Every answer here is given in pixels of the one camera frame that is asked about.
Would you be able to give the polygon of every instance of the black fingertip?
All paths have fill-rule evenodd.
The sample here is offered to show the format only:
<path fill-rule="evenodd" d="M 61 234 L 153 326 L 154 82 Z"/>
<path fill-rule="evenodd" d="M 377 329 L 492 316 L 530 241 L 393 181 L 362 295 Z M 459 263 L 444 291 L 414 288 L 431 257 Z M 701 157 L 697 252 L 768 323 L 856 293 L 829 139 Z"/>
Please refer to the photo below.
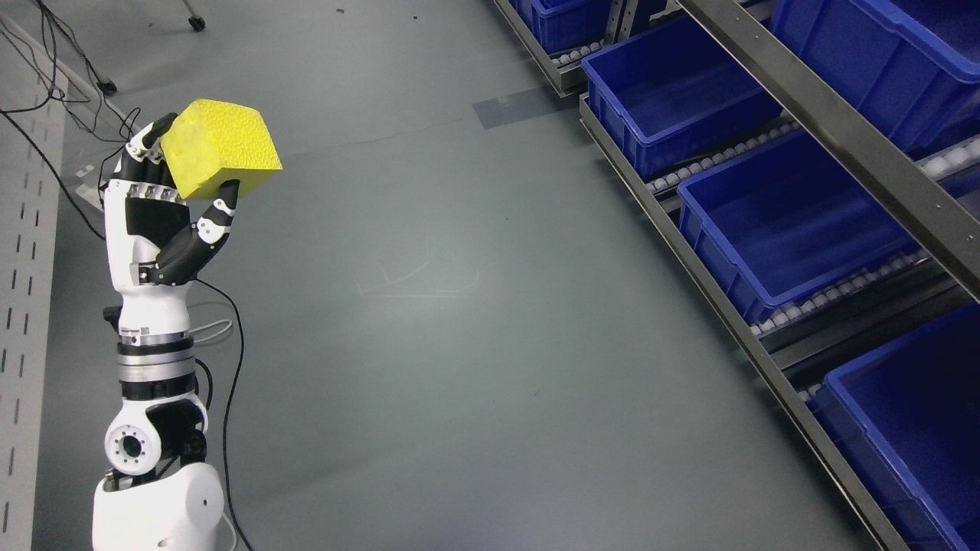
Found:
<path fill-rule="evenodd" d="M 162 172 L 160 174 L 160 185 L 176 189 L 177 184 L 175 181 L 173 181 L 171 168 L 167 166 L 167 161 L 161 161 L 160 166 L 162 167 L 161 168 Z"/>
<path fill-rule="evenodd" d="M 149 183 L 160 183 L 164 178 L 163 163 L 154 165 L 151 162 L 144 163 L 143 181 Z"/>
<path fill-rule="evenodd" d="M 143 147 L 149 149 L 153 147 L 153 144 L 160 139 L 160 136 L 167 133 L 167 130 L 171 129 L 173 125 L 173 120 L 177 118 L 177 113 L 167 113 L 159 119 L 153 121 L 153 125 L 150 127 L 150 131 L 146 132 L 143 136 Z"/>
<path fill-rule="evenodd" d="M 237 208 L 238 188 L 241 186 L 241 183 L 242 182 L 239 179 L 226 180 L 218 190 L 218 197 L 224 200 L 224 204 L 227 205 L 229 209 Z"/>

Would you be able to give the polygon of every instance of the black cable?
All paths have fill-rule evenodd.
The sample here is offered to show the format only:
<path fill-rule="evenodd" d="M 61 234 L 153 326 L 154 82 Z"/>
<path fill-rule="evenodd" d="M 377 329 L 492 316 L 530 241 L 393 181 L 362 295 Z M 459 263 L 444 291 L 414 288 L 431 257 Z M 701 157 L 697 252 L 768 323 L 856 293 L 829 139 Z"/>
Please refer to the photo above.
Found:
<path fill-rule="evenodd" d="M 41 16 L 42 16 L 41 17 L 41 33 L 42 33 L 42 38 L 43 38 L 45 47 L 47 45 L 47 34 L 44 32 L 45 31 L 45 23 L 47 23 L 48 29 L 50 30 L 50 33 L 51 33 L 52 52 L 48 53 L 48 59 L 51 60 L 54 68 L 57 68 L 56 70 L 53 70 L 52 73 L 53 73 L 53 75 L 56 75 L 57 72 L 60 72 L 62 75 L 65 76 L 65 79 L 69 82 L 69 84 L 74 85 L 74 83 L 72 82 L 72 79 L 64 71 L 62 71 L 60 68 L 58 68 L 58 55 L 57 55 L 57 51 L 56 51 L 56 49 L 57 49 L 57 41 L 56 41 L 56 36 L 54 35 L 54 29 L 52 28 L 53 25 L 51 24 L 51 20 L 49 18 L 50 17 L 53 17 L 55 19 L 58 19 L 59 21 L 61 21 L 61 18 L 58 18 L 58 16 L 54 15 L 53 13 L 45 13 L 43 10 L 41 12 Z M 85 99 L 83 99 L 83 100 L 72 100 L 72 99 L 68 99 L 67 93 L 64 90 L 62 90 L 62 89 L 60 89 L 60 88 L 57 87 L 57 85 L 55 84 L 55 80 L 49 78 L 47 75 L 45 75 L 39 69 L 39 64 L 37 62 L 37 56 L 35 55 L 33 46 L 31 46 L 29 42 L 27 42 L 26 40 L 24 40 L 23 38 L 21 38 L 20 36 L 18 36 L 9 27 L 7 27 L 7 25 L 3 22 L 3 19 L 2 18 L 0 18 L 0 27 L 3 28 L 3 30 L 0 30 L 0 34 L 2 34 L 4 36 L 4 38 L 8 42 L 10 42 L 10 44 L 12 46 L 14 46 L 14 49 L 17 51 L 18 55 L 21 56 L 21 59 L 23 59 L 24 62 L 27 63 L 27 65 L 37 74 L 38 78 L 41 79 L 41 80 L 43 80 L 45 82 L 45 84 L 48 86 L 48 99 L 45 100 L 44 103 L 41 103 L 40 105 L 34 106 L 32 108 L 29 108 L 29 109 L 25 109 L 25 110 L 10 111 L 11 113 L 37 110 L 37 109 L 40 109 L 41 107 L 43 107 L 47 103 L 47 101 L 56 101 L 56 102 L 61 103 L 65 107 L 65 112 L 68 114 L 69 117 L 71 117 L 71 119 L 74 122 L 74 124 L 80 130 L 82 130 L 82 131 L 84 131 L 84 132 L 86 132 L 88 134 L 91 134 L 92 137 L 94 137 L 95 139 L 97 139 L 99 141 L 107 142 L 107 143 L 121 143 L 121 142 L 124 143 L 125 140 L 128 139 L 128 136 L 126 136 L 126 135 L 124 135 L 122 133 L 122 129 L 120 130 L 120 136 L 123 138 L 122 140 L 105 138 L 105 137 L 102 137 L 102 136 L 98 135 L 98 133 L 96 133 L 96 128 L 98 127 L 98 117 L 99 117 L 99 114 L 101 113 L 101 110 L 102 110 L 102 102 L 104 101 L 104 98 L 101 96 L 101 91 L 98 89 L 97 86 L 95 87 L 95 89 L 96 89 L 96 94 L 99 94 L 99 102 L 100 103 L 99 103 L 99 106 L 96 108 L 95 113 L 94 113 L 93 125 L 92 125 L 92 127 L 89 127 L 85 122 L 83 122 L 81 120 L 81 118 L 74 111 L 72 111 L 69 108 L 68 104 L 73 104 L 73 103 L 81 103 L 81 104 L 92 103 L 92 98 L 88 97 L 88 95 L 86 95 L 84 92 L 82 92 L 78 88 L 77 85 L 74 85 L 74 88 L 77 91 L 77 93 L 80 94 Z M 74 30 L 71 29 L 70 27 L 69 27 L 69 30 L 72 32 L 72 35 L 74 37 Z M 16 38 L 20 43 L 22 43 L 27 48 L 27 50 L 30 53 L 30 58 L 31 58 L 32 61 L 27 59 L 27 56 L 24 54 L 24 52 L 21 50 L 21 48 L 18 47 L 16 44 L 14 44 L 14 42 L 11 40 L 11 37 Z M 89 79 L 89 83 L 92 83 L 91 75 L 88 75 L 88 79 Z M 56 91 L 60 93 L 60 97 L 56 97 L 55 96 L 54 92 L 56 92 Z M 122 121 L 122 124 L 124 126 L 127 126 L 128 127 L 128 130 L 131 133 L 132 132 L 131 124 L 128 124 L 127 123 L 129 116 L 126 116 L 125 118 L 123 118 L 122 116 L 119 115 L 119 113 L 115 109 L 112 109 L 111 106 L 110 106 L 110 109 L 113 111 L 113 113 L 115 113 L 117 115 L 117 117 L 120 119 L 120 121 Z"/>
<path fill-rule="evenodd" d="M 215 378 L 211 376 L 211 369 L 200 358 L 194 358 L 194 362 L 204 370 L 204 377 L 208 380 L 208 399 L 204 402 L 204 409 L 211 409 L 211 398 L 215 395 Z"/>
<path fill-rule="evenodd" d="M 235 304 L 235 301 L 232 300 L 227 293 L 204 281 L 203 279 L 197 277 L 196 280 L 215 291 L 228 301 L 228 304 L 231 305 L 231 309 L 235 312 L 235 322 L 238 324 L 238 365 L 235 366 L 235 375 L 231 379 L 231 388 L 228 390 L 228 400 L 224 405 L 224 419 L 221 422 L 221 461 L 224 464 L 224 491 L 228 496 L 228 513 L 231 516 L 231 523 L 235 526 L 235 529 L 238 530 L 238 535 L 241 536 L 242 542 L 245 543 L 245 547 L 248 548 L 249 551 L 255 551 L 252 544 L 249 542 L 248 537 L 245 536 L 245 531 L 242 530 L 241 525 L 238 523 L 238 518 L 235 516 L 235 508 L 231 504 L 231 477 L 228 474 L 228 415 L 231 413 L 231 399 L 234 398 L 235 388 L 238 385 L 238 376 L 242 371 L 242 360 L 245 358 L 245 331 L 242 329 L 242 318 L 238 313 L 238 305 Z"/>
<path fill-rule="evenodd" d="M 46 21 L 45 18 L 42 16 L 41 17 L 41 39 L 46 44 L 47 43 L 47 37 L 44 34 L 44 22 L 45 21 Z M 48 102 L 51 101 L 51 99 L 54 97 L 54 95 L 55 95 L 55 87 L 56 87 L 55 86 L 55 78 L 58 76 L 58 45 L 57 45 L 57 41 L 54 39 L 54 30 L 51 29 L 50 22 L 48 23 L 48 29 L 51 30 L 51 43 L 52 43 L 51 64 L 52 64 L 52 68 L 51 68 L 51 78 L 50 78 L 51 83 L 50 83 L 50 85 L 48 85 L 48 93 L 47 93 L 47 96 L 45 96 L 44 101 L 42 101 L 41 103 L 39 103 L 39 104 L 37 104 L 37 105 L 35 105 L 33 107 L 27 107 L 27 108 L 24 108 L 24 109 L 0 110 L 0 113 L 3 113 L 3 114 L 6 115 L 6 114 L 11 114 L 11 113 L 28 113 L 30 111 L 37 111 L 38 109 L 41 109 L 42 107 L 44 107 L 45 105 L 47 105 Z M 11 41 L 9 38 L 8 38 L 8 41 L 10 41 L 10 43 L 12 45 L 14 44 L 14 42 Z M 20 49 L 17 48 L 16 45 L 14 46 L 14 49 L 16 49 L 18 52 L 21 51 Z M 38 76 L 40 76 L 41 79 L 43 80 L 44 79 L 44 76 L 42 76 L 41 70 L 40 69 L 36 69 L 36 72 L 38 73 Z"/>
<path fill-rule="evenodd" d="M 92 86 L 95 87 L 97 91 L 99 91 L 99 107 L 96 110 L 96 116 L 98 115 L 99 111 L 102 109 L 102 106 L 105 105 L 118 118 L 122 119 L 123 122 L 125 122 L 125 118 L 123 117 L 123 114 L 120 113 L 119 111 L 116 111 L 116 109 L 113 108 L 112 105 L 109 105 L 109 103 L 105 101 L 105 97 L 102 94 L 101 90 L 99 89 L 99 85 L 98 85 L 99 83 L 96 82 L 97 80 L 99 80 L 98 72 L 95 71 L 95 66 L 92 65 L 91 60 L 88 58 L 88 56 L 82 50 L 81 45 L 78 43 L 78 39 L 74 34 L 74 29 L 72 28 L 72 26 L 68 25 L 68 23 L 66 23 L 65 20 L 55 15 L 55 13 L 52 12 L 50 8 L 48 8 L 48 6 L 43 2 L 43 0 L 34 0 L 34 2 L 37 4 L 37 7 L 40 8 L 41 12 L 49 18 L 49 22 L 48 22 L 49 25 L 53 24 L 54 27 L 56 27 L 61 32 L 61 34 L 72 44 L 72 47 L 74 47 L 74 50 L 78 53 L 78 55 L 81 56 L 81 59 L 85 64 L 86 77 L 88 78 L 89 83 L 92 84 Z M 132 133 L 132 127 L 129 127 L 128 130 L 129 133 Z M 128 139 L 128 137 L 123 135 L 122 132 L 120 132 L 120 136 L 122 138 Z"/>
<path fill-rule="evenodd" d="M 44 164 L 47 165 L 48 169 L 51 171 L 51 174 L 54 175 L 55 179 L 58 181 L 58 185 L 59 187 L 62 188 L 62 192 L 65 193 L 65 197 L 68 199 L 68 202 L 72 203 L 72 207 L 74 207 L 78 215 L 81 216 L 81 219 L 85 221 L 85 225 L 87 225 L 88 228 L 92 230 L 92 233 L 94 233 L 96 237 L 105 241 L 106 240 L 105 236 L 99 233 L 99 230 L 96 229 L 94 225 L 92 225 L 92 222 L 90 222 L 88 217 L 85 216 L 85 213 L 81 212 L 81 207 L 79 207 L 78 204 L 74 202 L 74 199 L 72 198 L 72 193 L 68 191 L 67 187 L 65 187 L 65 183 L 58 175 L 58 170 L 55 169 L 54 165 L 51 164 L 51 161 L 48 160 L 48 156 L 44 154 L 44 151 L 41 151 L 41 148 L 38 147 L 36 143 L 34 143 L 34 140 L 31 139 L 31 137 L 27 134 L 27 132 L 20 125 L 18 125 L 17 121 L 14 121 L 14 119 L 12 119 L 10 115 L 7 115 L 6 113 L 2 113 L 2 112 L 0 112 L 0 115 L 3 115 L 3 118 L 6 119 L 8 123 L 13 125 L 14 128 L 16 128 L 17 131 L 21 133 L 24 139 L 26 139 L 27 142 L 30 143 L 30 146 L 34 148 L 34 151 L 36 151 L 37 154 L 41 156 L 41 160 L 44 161 Z"/>

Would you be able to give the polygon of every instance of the wire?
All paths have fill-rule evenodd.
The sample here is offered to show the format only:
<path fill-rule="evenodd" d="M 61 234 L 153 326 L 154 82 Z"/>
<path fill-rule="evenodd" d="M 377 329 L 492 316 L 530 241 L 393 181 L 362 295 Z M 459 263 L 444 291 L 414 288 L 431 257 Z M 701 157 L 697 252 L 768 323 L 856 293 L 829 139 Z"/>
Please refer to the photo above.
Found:
<path fill-rule="evenodd" d="M 47 165 L 48 169 L 51 171 L 51 174 L 54 175 L 55 179 L 58 181 L 58 185 L 62 188 L 62 192 L 65 193 L 65 197 L 68 199 L 68 202 L 72 204 L 75 211 L 78 212 L 79 216 L 81 216 L 81 219 L 85 222 L 85 225 L 87 225 L 88 228 L 92 230 L 92 233 L 94 233 L 96 237 L 105 241 L 106 240 L 105 236 L 99 233 L 99 230 L 96 229 L 94 225 L 92 225 L 92 222 L 90 222 L 88 217 L 85 216 L 85 213 L 81 212 L 81 207 L 79 207 L 78 204 L 74 202 L 74 199 L 72 198 L 72 194 L 68 191 L 68 188 L 65 187 L 65 183 L 58 175 L 58 170 L 55 169 L 54 165 L 51 164 L 51 161 L 48 160 L 48 156 L 45 155 L 43 151 L 41 151 L 41 148 L 38 147 L 36 143 L 34 143 L 34 140 L 31 139 L 31 137 L 21 127 L 21 125 L 18 125 L 17 121 L 14 121 L 14 119 L 12 119 L 10 115 L 3 112 L 0 112 L 0 115 L 2 115 L 3 118 L 7 120 L 8 123 L 14 126 L 14 128 L 16 128 L 17 131 L 21 133 L 24 139 L 27 140 L 30 146 L 34 148 L 34 151 L 36 151 L 37 154 L 41 156 L 41 160 L 44 161 L 44 164 Z"/>
<path fill-rule="evenodd" d="M 46 21 L 45 18 L 42 16 L 41 17 L 41 39 L 46 44 L 47 43 L 47 36 L 44 33 L 44 22 L 45 21 Z M 37 111 L 38 109 L 40 109 L 40 108 L 44 107 L 45 105 L 47 105 L 47 103 L 49 101 L 51 101 L 51 98 L 54 97 L 55 88 L 56 88 L 56 86 L 55 86 L 55 78 L 58 76 L 58 61 L 57 61 L 58 60 L 58 42 L 55 40 L 54 29 L 51 28 L 50 22 L 48 23 L 48 29 L 51 31 L 52 52 L 51 52 L 51 54 L 50 54 L 49 57 L 51 58 L 52 68 L 51 68 L 51 77 L 50 77 L 51 83 L 50 83 L 50 85 L 48 85 L 48 93 L 47 93 L 47 96 L 45 96 L 44 101 L 42 101 L 41 103 L 39 103 L 39 104 L 37 104 L 37 105 L 35 105 L 33 107 L 27 107 L 27 108 L 24 108 L 24 109 L 2 110 L 2 111 L 0 111 L 0 113 L 3 113 L 3 114 L 6 115 L 6 114 L 10 114 L 10 113 L 27 113 L 27 112 L 30 112 L 30 111 Z M 7 41 L 10 42 L 12 45 L 14 45 L 14 49 L 16 49 L 20 53 L 21 50 L 17 47 L 17 45 L 14 44 L 14 42 L 12 40 L 10 40 L 10 38 L 7 38 Z M 21 57 L 23 57 L 24 60 L 27 61 L 27 57 L 26 56 L 24 56 L 22 54 Z M 41 72 L 41 70 L 39 68 L 37 68 L 37 67 L 35 67 L 34 69 L 35 69 L 35 72 L 38 74 L 38 76 L 42 80 L 44 80 L 45 78 L 44 78 L 43 73 Z"/>
<path fill-rule="evenodd" d="M 218 326 L 220 324 L 225 324 L 225 326 L 222 327 L 218 332 L 201 338 L 194 337 L 194 344 L 201 344 L 202 342 L 208 342 L 209 340 L 214 340 L 222 336 L 223 334 L 229 332 L 231 330 L 231 327 L 234 325 L 234 322 L 232 320 L 217 320 L 216 322 L 211 322 L 204 326 L 194 327 L 193 329 L 187 332 L 194 334 L 196 332 L 203 331 L 204 329 L 210 329 L 211 327 Z"/>
<path fill-rule="evenodd" d="M 224 511 L 221 511 L 221 517 L 224 519 L 224 523 L 228 525 L 228 529 L 231 530 L 231 547 L 228 547 L 228 551 L 235 551 L 238 549 L 238 532 L 235 531 L 235 527 L 231 525 L 231 519 Z"/>
<path fill-rule="evenodd" d="M 211 409 L 211 398 L 215 395 L 215 378 L 211 376 L 211 369 L 200 358 L 194 358 L 194 363 L 201 366 L 204 370 L 204 377 L 208 380 L 208 399 L 204 402 L 204 409 Z"/>
<path fill-rule="evenodd" d="M 54 79 L 50 79 L 49 95 L 52 96 L 50 99 L 62 103 L 64 105 L 64 107 L 65 107 L 66 113 L 68 113 L 68 115 L 72 118 L 72 120 L 74 121 L 75 125 L 77 125 L 81 130 L 83 130 L 83 131 L 91 134 L 96 139 L 98 139 L 100 141 L 103 141 L 103 142 L 107 142 L 107 143 L 121 143 L 121 142 L 125 142 L 128 139 L 128 134 L 132 134 L 132 124 L 128 122 L 128 116 L 124 117 L 119 111 L 117 111 L 110 103 L 108 103 L 106 101 L 105 94 L 104 94 L 104 92 L 102 92 L 102 90 L 101 90 L 101 88 L 99 86 L 99 84 L 101 84 L 101 81 L 96 81 L 96 80 L 99 79 L 99 76 L 95 72 L 95 68 L 92 66 L 91 60 L 89 60 L 88 56 L 82 50 L 80 44 L 78 44 L 78 40 L 77 40 L 77 38 L 75 36 L 74 29 L 70 25 L 68 25 L 65 22 L 65 20 L 61 19 L 54 12 L 52 12 L 51 9 L 48 8 L 46 4 L 44 4 L 44 2 L 42 2 L 40 0 L 35 0 L 34 3 L 37 5 L 38 9 L 40 10 L 40 15 L 41 15 L 41 38 L 42 38 L 43 46 L 44 46 L 44 48 L 46 50 L 46 53 L 48 55 L 48 59 L 50 59 L 52 61 L 52 63 L 54 64 L 54 66 L 57 68 L 57 66 L 58 66 L 58 55 L 57 55 L 57 51 L 56 51 L 57 50 L 57 39 L 56 39 L 56 36 L 55 36 L 55 33 L 54 33 L 55 32 L 55 29 L 56 29 L 57 31 L 59 31 L 65 37 L 65 39 L 74 48 L 74 50 L 76 51 L 76 53 L 78 54 L 78 56 L 81 57 L 82 61 L 84 62 L 84 65 L 85 65 L 85 76 L 88 79 L 88 82 L 92 85 L 93 89 L 95 90 L 96 95 L 98 96 L 98 106 L 96 107 L 95 112 L 94 112 L 94 120 L 93 120 L 92 127 L 89 127 L 88 125 L 86 125 L 81 120 L 81 118 L 75 112 L 73 112 L 71 109 L 69 109 L 69 107 L 68 107 L 68 104 L 73 104 L 73 103 L 92 103 L 92 98 L 90 98 L 88 95 L 86 95 L 84 92 L 82 92 L 77 87 L 77 85 L 75 85 L 74 88 L 75 88 L 75 90 L 83 98 L 85 98 L 84 100 L 71 100 L 71 99 L 66 99 L 67 98 L 67 94 L 64 92 L 64 90 L 59 89 L 55 85 Z M 37 68 L 37 57 L 34 54 L 34 48 L 30 45 L 30 43 L 28 43 L 26 40 L 24 40 L 23 38 L 21 38 L 20 36 L 18 36 L 16 33 L 14 33 L 9 27 L 7 27 L 6 24 L 3 23 L 2 19 L 0 19 L 0 25 L 6 31 L 4 34 L 5 34 L 5 37 L 7 38 L 8 41 L 10 41 L 10 38 L 6 36 L 6 33 L 9 33 L 10 36 L 13 36 L 14 38 L 18 39 L 19 42 L 21 42 L 24 46 L 27 47 L 27 49 L 30 51 L 30 57 L 33 60 L 33 64 L 30 61 L 27 60 L 27 58 L 24 55 L 23 51 L 21 51 L 21 49 L 18 48 L 15 45 L 15 49 L 18 51 L 18 53 L 21 55 L 21 57 L 34 69 L 34 71 L 36 73 L 38 73 L 39 72 L 39 69 Z M 50 33 L 50 36 L 51 36 L 51 49 L 52 49 L 52 51 L 50 51 L 50 52 L 47 51 L 47 48 L 48 48 L 48 33 Z M 72 79 L 65 73 L 64 70 L 61 70 L 60 68 L 55 69 L 55 70 L 53 70 L 53 74 L 55 74 L 56 71 L 60 71 L 61 74 L 64 75 L 65 78 L 68 80 L 68 82 L 71 83 L 72 85 L 74 85 L 74 83 L 72 82 Z M 39 77 L 42 78 L 45 81 L 45 83 L 48 83 L 48 80 L 49 79 L 47 78 L 46 75 L 39 75 Z M 61 97 L 54 97 L 54 91 L 58 91 L 60 93 L 60 96 Z M 124 126 L 125 129 L 127 130 L 127 133 L 123 133 L 122 132 L 122 128 L 120 129 L 119 135 L 120 135 L 120 138 L 122 138 L 122 140 L 120 140 L 120 139 L 112 139 L 112 138 L 105 138 L 103 136 L 98 135 L 98 133 L 96 132 L 96 129 L 97 129 L 98 124 L 99 124 L 99 115 L 101 114 L 103 107 L 108 108 L 113 114 L 115 114 L 116 117 L 122 122 L 122 126 Z"/>
<path fill-rule="evenodd" d="M 203 279 L 197 277 L 196 280 L 215 291 L 215 293 L 221 295 L 228 301 L 228 304 L 231 305 L 231 309 L 235 312 L 235 322 L 238 324 L 238 365 L 235 366 L 235 375 L 231 379 L 231 388 L 228 390 L 228 400 L 224 405 L 224 419 L 221 422 L 221 461 L 224 465 L 224 491 L 228 496 L 228 513 L 231 514 L 231 522 L 241 535 L 242 542 L 245 543 L 245 547 L 248 548 L 249 551 L 255 551 L 252 544 L 249 542 L 248 537 L 246 537 L 245 531 L 242 530 L 241 524 L 238 523 L 238 518 L 235 516 L 235 508 L 231 502 L 231 476 L 228 473 L 228 416 L 231 413 L 231 400 L 234 398 L 235 388 L 238 386 L 238 376 L 241 375 L 242 360 L 245 358 L 245 331 L 242 329 L 242 318 L 241 314 L 238 312 L 238 305 L 235 304 L 235 301 L 232 300 L 227 293 L 204 281 Z"/>

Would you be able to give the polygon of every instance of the gray floor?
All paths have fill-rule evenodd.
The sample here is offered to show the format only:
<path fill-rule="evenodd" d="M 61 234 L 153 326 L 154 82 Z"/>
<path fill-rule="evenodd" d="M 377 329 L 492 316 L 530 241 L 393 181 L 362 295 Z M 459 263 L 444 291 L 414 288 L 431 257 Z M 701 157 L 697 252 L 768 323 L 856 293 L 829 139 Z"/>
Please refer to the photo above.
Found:
<path fill-rule="evenodd" d="M 203 274 L 244 316 L 229 450 L 257 549 L 873 547 L 574 109 L 484 127 L 473 104 L 545 83 L 489 0 L 213 0 L 201 34 L 175 0 L 49 5 L 142 122 L 235 101 L 282 156 Z M 67 171 L 102 151 L 66 140 Z M 119 404 L 118 299 L 62 208 L 43 550 L 86 547 Z M 200 349 L 222 403 L 236 350 Z"/>

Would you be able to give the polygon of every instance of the robot finger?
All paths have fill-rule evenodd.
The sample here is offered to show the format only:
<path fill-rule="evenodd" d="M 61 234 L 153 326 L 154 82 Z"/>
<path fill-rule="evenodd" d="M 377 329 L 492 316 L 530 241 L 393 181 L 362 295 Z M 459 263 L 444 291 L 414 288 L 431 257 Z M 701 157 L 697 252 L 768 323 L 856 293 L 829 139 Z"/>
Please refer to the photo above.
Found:
<path fill-rule="evenodd" d="M 156 175 L 157 169 L 150 169 L 150 166 L 159 166 L 163 159 L 158 141 L 171 128 L 175 118 L 176 113 L 167 113 L 132 136 L 116 163 L 113 178 L 146 181 L 148 169 L 150 176 Z"/>
<path fill-rule="evenodd" d="M 176 182 L 173 181 L 173 175 L 171 174 L 171 168 L 167 165 L 167 159 L 164 159 L 160 163 L 160 185 L 171 187 L 173 189 L 177 188 Z"/>

